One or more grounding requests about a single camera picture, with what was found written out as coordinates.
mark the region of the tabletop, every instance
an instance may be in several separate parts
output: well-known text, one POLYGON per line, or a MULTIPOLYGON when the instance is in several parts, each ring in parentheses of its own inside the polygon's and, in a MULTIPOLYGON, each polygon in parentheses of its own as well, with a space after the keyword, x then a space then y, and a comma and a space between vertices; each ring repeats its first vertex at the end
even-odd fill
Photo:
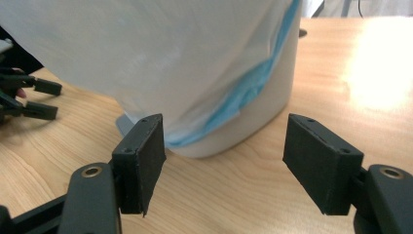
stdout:
MULTIPOLYGON (((413 173, 413 19, 302 19, 289 103, 264 128, 205 159, 167 150, 148 215, 122 215, 124 233, 354 233, 326 216, 282 161, 288 113, 314 118, 364 152, 363 166, 413 173)), ((57 78, 47 69, 37 77, 57 78)), ((0 204, 20 215, 64 193, 71 174, 108 162, 122 139, 112 97, 64 81, 54 121, 0 126, 0 204)))

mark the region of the wooden table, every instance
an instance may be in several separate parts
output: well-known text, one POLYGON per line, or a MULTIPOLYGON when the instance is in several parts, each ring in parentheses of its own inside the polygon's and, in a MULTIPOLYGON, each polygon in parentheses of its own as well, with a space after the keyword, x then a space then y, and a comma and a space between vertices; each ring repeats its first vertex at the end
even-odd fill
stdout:
MULTIPOLYGON (((232 149, 195 160, 167 151, 146 218, 123 215, 124 233, 353 233, 325 216, 282 161, 287 115, 323 123, 365 153, 363 166, 413 173, 413 19, 303 19, 287 107, 232 149)), ((48 70, 35 73, 55 80, 48 70)), ((72 172, 108 162, 123 111, 111 97, 64 82, 55 121, 0 126, 0 203, 16 216, 66 192, 72 172)))

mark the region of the wire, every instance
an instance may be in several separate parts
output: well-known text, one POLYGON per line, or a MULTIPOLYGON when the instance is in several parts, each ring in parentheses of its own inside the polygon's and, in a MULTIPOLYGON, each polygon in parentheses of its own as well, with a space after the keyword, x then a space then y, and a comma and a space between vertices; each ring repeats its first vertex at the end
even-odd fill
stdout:
POLYGON ((359 13, 360 16, 363 18, 362 13, 361 13, 360 2, 361 2, 361 0, 358 0, 358 13, 359 13))

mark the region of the wood grain surface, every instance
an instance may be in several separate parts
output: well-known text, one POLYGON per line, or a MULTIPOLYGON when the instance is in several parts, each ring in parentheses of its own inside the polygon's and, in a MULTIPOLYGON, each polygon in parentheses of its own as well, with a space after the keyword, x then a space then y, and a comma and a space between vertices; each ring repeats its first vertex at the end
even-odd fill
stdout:
MULTIPOLYGON (((363 166, 413 173, 413 19, 302 19, 285 109, 247 140, 205 159, 167 151, 148 216, 123 215, 124 233, 354 233, 348 216, 319 212, 282 161, 288 113, 312 117, 365 153, 363 166)), ((37 77, 56 80, 47 69, 37 77)), ((78 168, 108 162, 123 111, 63 81, 57 119, 0 126, 0 204, 12 216, 66 192, 78 168)))

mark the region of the plastic bag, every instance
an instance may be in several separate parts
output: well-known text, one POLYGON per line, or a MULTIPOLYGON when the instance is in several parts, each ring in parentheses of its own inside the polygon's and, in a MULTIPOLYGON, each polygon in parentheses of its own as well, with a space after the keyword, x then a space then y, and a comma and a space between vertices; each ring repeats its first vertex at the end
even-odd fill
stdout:
POLYGON ((259 95, 300 1, 0 2, 0 24, 57 77, 114 97, 133 122, 163 113, 180 147, 259 95))

